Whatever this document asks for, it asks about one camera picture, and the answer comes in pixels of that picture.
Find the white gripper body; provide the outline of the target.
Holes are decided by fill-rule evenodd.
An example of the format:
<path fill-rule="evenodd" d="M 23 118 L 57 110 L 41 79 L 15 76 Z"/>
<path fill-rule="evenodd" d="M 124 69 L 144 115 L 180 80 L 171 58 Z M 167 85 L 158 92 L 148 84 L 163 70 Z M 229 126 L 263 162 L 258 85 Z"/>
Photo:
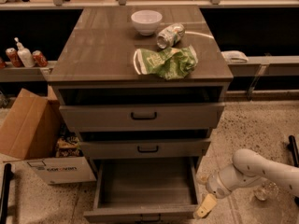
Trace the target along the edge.
<path fill-rule="evenodd" d="M 214 173 L 208 177 L 206 190 L 213 194 L 217 199 L 224 199 L 231 194 L 231 191 L 228 190 L 221 182 L 218 173 Z"/>

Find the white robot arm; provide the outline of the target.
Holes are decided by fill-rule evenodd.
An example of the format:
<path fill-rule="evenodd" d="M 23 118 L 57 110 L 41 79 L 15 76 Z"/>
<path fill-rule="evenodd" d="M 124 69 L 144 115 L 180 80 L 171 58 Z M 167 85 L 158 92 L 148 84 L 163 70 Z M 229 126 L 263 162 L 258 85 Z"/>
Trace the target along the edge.
<path fill-rule="evenodd" d="M 257 152 L 241 148 L 232 163 L 211 174 L 206 182 L 207 195 L 193 212 L 195 219 L 206 218 L 218 199 L 229 196 L 235 189 L 253 187 L 269 180 L 299 197 L 299 168 L 270 161 Z"/>

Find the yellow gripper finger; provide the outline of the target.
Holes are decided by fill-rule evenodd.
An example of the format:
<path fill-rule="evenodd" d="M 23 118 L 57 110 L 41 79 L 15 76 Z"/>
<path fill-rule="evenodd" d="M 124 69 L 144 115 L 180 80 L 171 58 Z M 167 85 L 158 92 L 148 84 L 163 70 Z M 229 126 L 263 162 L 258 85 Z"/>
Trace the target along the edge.
<path fill-rule="evenodd" d="M 208 193 L 201 204 L 193 212 L 193 217 L 195 219 L 206 218 L 216 205 L 216 196 L 214 194 Z"/>

